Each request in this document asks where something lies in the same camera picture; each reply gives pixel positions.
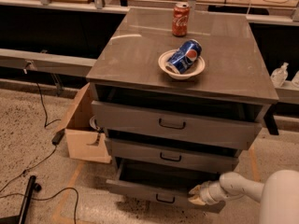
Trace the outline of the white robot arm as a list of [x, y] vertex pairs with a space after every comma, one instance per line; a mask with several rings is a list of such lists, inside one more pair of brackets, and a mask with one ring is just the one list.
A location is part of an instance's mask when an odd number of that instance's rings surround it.
[[299, 224], [299, 173], [280, 170], [264, 182], [228, 172], [218, 181], [207, 181], [189, 191], [189, 201], [213, 205], [247, 196], [260, 204], [259, 224]]

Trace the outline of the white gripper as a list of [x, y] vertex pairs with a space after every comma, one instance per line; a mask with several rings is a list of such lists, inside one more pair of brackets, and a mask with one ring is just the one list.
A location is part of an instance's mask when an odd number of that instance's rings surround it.
[[219, 181], [207, 181], [202, 185], [196, 185], [189, 191], [189, 194], [194, 196], [190, 197], [188, 201], [195, 205], [212, 205], [223, 201], [225, 198], [225, 191]]

